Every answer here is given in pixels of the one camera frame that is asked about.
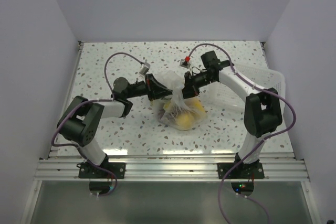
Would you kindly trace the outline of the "clear printed plastic bag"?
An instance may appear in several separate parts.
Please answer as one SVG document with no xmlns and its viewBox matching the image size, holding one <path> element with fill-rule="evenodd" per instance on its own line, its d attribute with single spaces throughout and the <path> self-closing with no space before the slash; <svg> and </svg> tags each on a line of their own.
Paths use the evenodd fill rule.
<svg viewBox="0 0 336 224">
<path fill-rule="evenodd" d="M 180 114 L 192 114 L 195 118 L 193 127 L 206 118 L 206 112 L 202 113 L 198 110 L 191 109 L 185 104 L 185 99 L 182 95 L 182 89 L 184 88 L 184 80 L 182 77 L 174 71 L 169 70 L 159 73 L 156 78 L 160 83 L 172 90 L 171 95 L 166 95 L 163 98 L 151 102 L 154 108 L 154 114 L 159 122 L 179 130 L 176 127 L 175 120 Z"/>
</svg>

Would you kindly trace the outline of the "yellow fake pear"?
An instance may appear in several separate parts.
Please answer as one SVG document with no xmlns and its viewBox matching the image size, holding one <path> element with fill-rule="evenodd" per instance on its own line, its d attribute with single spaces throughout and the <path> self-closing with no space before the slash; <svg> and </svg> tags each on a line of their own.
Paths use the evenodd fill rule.
<svg viewBox="0 0 336 224">
<path fill-rule="evenodd" d="M 195 118 L 190 113 L 183 113 L 176 117 L 176 127 L 181 131 L 190 130 L 195 124 Z"/>
</svg>

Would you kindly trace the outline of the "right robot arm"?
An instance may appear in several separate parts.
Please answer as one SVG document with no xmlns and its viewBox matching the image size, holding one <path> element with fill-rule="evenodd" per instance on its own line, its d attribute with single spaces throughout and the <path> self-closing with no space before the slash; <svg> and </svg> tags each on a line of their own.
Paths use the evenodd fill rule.
<svg viewBox="0 0 336 224">
<path fill-rule="evenodd" d="M 201 55 L 204 70 L 197 74 L 184 74 L 183 97 L 199 94 L 201 87 L 219 82 L 229 87 L 245 103 L 244 126 L 247 130 L 244 143 L 237 153 L 234 172 L 246 178 L 253 171 L 252 163 L 259 160 L 265 138 L 282 124 L 282 112 L 276 89 L 265 89 L 234 68 L 230 60 L 220 61 L 214 51 Z"/>
</svg>

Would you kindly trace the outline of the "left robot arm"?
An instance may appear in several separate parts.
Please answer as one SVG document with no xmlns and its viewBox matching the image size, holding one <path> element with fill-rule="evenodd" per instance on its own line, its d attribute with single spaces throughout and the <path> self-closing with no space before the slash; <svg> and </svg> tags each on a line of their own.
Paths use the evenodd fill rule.
<svg viewBox="0 0 336 224">
<path fill-rule="evenodd" d="M 117 78 L 113 83 L 110 99 L 88 100 L 77 96 L 57 124 L 56 134 L 74 146 L 91 165 L 90 171 L 97 178 L 109 172 L 107 154 L 99 147 L 95 134 L 101 119 L 124 118 L 133 106 L 129 98 L 147 96 L 150 101 L 171 95 L 172 90 L 159 83 L 152 74 L 144 81 L 130 84 L 126 78 Z"/>
</svg>

